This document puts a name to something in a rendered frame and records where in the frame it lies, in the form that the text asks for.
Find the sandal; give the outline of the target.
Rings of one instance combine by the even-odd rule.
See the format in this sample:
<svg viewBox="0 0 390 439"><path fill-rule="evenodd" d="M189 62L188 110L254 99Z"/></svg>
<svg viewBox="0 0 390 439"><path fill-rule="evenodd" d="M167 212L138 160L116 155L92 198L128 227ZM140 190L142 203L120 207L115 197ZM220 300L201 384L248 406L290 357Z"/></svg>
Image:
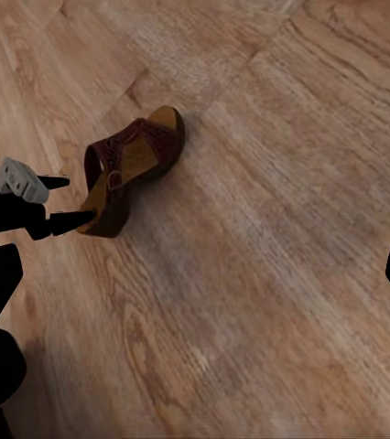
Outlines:
<svg viewBox="0 0 390 439"><path fill-rule="evenodd" d="M120 133L88 145L84 169L88 196L79 211L98 217L75 229L93 237L113 238L126 224L130 197L148 182L164 177L185 143L185 124L169 105L150 117L135 118Z"/></svg>

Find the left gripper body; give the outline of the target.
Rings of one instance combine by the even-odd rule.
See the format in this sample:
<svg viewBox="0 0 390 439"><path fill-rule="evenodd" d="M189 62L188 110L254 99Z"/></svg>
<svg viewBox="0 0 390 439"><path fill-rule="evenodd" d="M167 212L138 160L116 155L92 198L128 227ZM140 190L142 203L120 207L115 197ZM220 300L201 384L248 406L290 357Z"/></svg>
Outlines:
<svg viewBox="0 0 390 439"><path fill-rule="evenodd" d="M20 228L27 229L33 241L47 238L44 205L27 203L14 192L0 193L0 232Z"/></svg>

